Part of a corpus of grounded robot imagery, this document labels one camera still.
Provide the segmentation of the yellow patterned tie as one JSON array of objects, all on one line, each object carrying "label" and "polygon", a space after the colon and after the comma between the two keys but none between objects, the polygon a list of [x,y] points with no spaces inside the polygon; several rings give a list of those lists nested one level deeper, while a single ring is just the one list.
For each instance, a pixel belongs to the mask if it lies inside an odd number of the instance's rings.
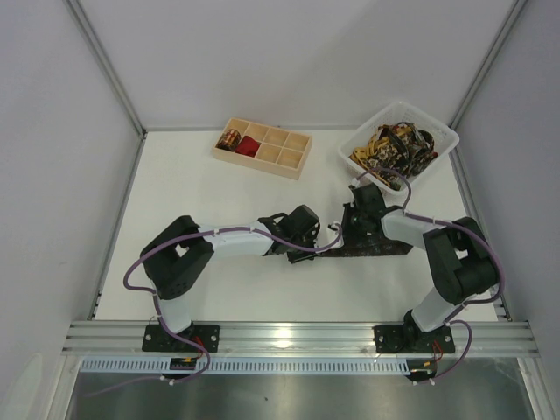
[{"label": "yellow patterned tie", "polygon": [[353,149],[350,158],[364,169],[384,167],[405,175],[420,145],[411,124],[382,125],[366,146]]}]

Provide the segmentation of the left aluminium frame post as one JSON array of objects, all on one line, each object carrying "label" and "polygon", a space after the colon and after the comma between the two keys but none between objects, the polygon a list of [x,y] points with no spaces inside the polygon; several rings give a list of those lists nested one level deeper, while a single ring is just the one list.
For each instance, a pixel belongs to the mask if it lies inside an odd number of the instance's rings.
[{"label": "left aluminium frame post", "polygon": [[93,56],[95,63],[101,70],[109,88],[113,92],[113,95],[127,117],[127,120],[136,132],[137,136],[141,140],[144,140],[147,130],[141,123],[140,117],[135,110],[130,96],[126,91],[121,78],[117,74],[84,6],[81,1],[76,0],[65,0],[64,4],[73,18],[80,35],[84,38],[87,48]]}]

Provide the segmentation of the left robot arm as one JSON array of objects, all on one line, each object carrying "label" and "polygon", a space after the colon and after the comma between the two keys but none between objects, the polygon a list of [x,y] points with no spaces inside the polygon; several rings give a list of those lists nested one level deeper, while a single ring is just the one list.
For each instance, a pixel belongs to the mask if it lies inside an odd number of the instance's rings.
[{"label": "left robot arm", "polygon": [[186,293],[211,260],[287,255],[294,263],[314,254],[319,228],[319,217],[306,205],[239,229],[204,228],[189,215],[178,217],[141,252],[144,271],[155,287],[158,313],[172,333],[184,333],[193,324]]}]

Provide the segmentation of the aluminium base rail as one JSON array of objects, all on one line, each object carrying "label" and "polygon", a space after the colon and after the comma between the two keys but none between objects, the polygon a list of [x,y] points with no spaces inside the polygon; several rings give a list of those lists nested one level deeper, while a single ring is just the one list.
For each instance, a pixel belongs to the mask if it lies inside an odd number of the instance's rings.
[{"label": "aluminium base rail", "polygon": [[[139,355],[147,321],[72,323],[62,352],[73,355]],[[218,356],[358,357],[375,354],[376,323],[218,321]],[[472,322],[468,355],[478,358],[539,355],[527,322]]]}]

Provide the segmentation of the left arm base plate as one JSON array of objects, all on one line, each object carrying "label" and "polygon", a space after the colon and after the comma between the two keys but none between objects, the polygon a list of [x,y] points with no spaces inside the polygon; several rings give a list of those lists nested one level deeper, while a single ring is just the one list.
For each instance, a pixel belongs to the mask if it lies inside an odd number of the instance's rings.
[{"label": "left arm base plate", "polygon": [[186,340],[204,347],[210,354],[218,351],[221,327],[219,325],[194,324],[178,333],[180,339],[172,337],[160,324],[145,327],[142,350],[147,353],[194,353],[199,349]]}]

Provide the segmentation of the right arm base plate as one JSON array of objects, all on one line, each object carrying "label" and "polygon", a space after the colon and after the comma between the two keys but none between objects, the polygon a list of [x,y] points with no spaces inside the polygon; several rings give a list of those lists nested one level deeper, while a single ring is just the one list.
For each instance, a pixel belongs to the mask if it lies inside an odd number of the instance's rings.
[{"label": "right arm base plate", "polygon": [[456,350],[448,326],[421,332],[413,325],[378,325],[373,332],[378,354],[431,354],[433,350],[454,354]]}]

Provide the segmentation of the brown blue-flowered tie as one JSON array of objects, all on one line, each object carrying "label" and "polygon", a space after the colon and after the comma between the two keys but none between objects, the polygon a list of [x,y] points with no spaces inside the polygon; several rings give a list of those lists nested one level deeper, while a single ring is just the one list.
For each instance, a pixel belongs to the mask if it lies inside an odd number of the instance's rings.
[{"label": "brown blue-flowered tie", "polygon": [[319,256],[330,258],[406,256],[411,250],[411,245],[401,241],[373,238],[364,241],[344,240],[341,246],[330,248]]}]

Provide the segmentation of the aluminium frame post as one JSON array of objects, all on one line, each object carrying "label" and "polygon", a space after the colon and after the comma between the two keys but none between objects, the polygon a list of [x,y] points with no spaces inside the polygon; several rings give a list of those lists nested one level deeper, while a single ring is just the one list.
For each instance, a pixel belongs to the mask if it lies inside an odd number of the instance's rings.
[{"label": "aluminium frame post", "polygon": [[497,60],[498,55],[501,52],[501,49],[507,43],[511,31],[514,29],[528,4],[528,0],[515,0],[512,2],[507,15],[500,24],[499,30],[496,32],[492,43],[486,51],[483,60],[480,62],[468,89],[463,95],[458,108],[454,112],[450,123],[448,124],[452,130],[455,130],[459,126],[464,113],[467,111],[474,97],[480,90],[483,81],[492,69],[494,62]]},{"label": "aluminium frame post", "polygon": [[127,120],[136,132],[137,136],[141,140],[144,140],[147,130],[141,123],[140,117],[135,110],[130,96],[126,91],[121,78],[117,74],[84,6],[81,1],[76,0],[65,0],[64,4],[73,18],[80,35],[84,38],[87,48],[93,56],[95,63],[101,70],[109,88],[113,92],[113,95],[127,117]]}]

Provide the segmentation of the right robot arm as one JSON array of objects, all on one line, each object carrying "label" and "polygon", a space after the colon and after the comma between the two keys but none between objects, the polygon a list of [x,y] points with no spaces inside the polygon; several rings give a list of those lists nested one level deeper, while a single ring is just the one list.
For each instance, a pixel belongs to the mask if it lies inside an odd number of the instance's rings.
[{"label": "right robot arm", "polygon": [[342,241],[337,256],[406,256],[425,252],[433,287],[401,325],[374,329],[381,354],[425,354],[436,344],[454,350],[451,321],[468,301],[500,282],[498,266],[477,222],[464,217],[438,224],[423,221],[400,206],[387,206],[373,184],[350,185],[353,202],[344,204]]}]

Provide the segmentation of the rolled red tie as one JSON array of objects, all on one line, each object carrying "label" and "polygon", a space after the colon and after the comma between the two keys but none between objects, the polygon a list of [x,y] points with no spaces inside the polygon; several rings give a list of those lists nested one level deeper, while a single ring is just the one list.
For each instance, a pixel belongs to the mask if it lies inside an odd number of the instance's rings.
[{"label": "rolled red tie", "polygon": [[254,158],[261,143],[257,142],[252,136],[244,136],[238,143],[234,152],[246,157]]}]

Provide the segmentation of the right aluminium frame post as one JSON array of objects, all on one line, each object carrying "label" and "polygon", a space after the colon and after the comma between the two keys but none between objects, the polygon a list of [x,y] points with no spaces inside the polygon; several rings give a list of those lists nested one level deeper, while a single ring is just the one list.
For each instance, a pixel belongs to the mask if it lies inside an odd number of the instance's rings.
[{"label": "right aluminium frame post", "polygon": [[483,60],[480,62],[468,89],[463,95],[458,108],[454,112],[450,123],[448,124],[452,130],[455,130],[459,126],[464,113],[467,111],[474,97],[480,90],[483,81],[492,69],[494,62],[497,60],[498,55],[501,52],[501,49],[507,43],[511,31],[514,29],[528,4],[528,0],[515,0],[512,2],[507,15],[500,24],[499,30],[496,32],[492,43],[486,51]]}]

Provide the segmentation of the rolled brown patterned tie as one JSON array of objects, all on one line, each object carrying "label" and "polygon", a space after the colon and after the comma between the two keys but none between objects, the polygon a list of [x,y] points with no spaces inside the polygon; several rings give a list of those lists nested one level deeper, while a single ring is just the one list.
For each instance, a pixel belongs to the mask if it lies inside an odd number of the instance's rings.
[{"label": "rolled brown patterned tie", "polygon": [[227,129],[221,134],[216,147],[224,151],[235,151],[241,140],[242,136],[239,130]]}]

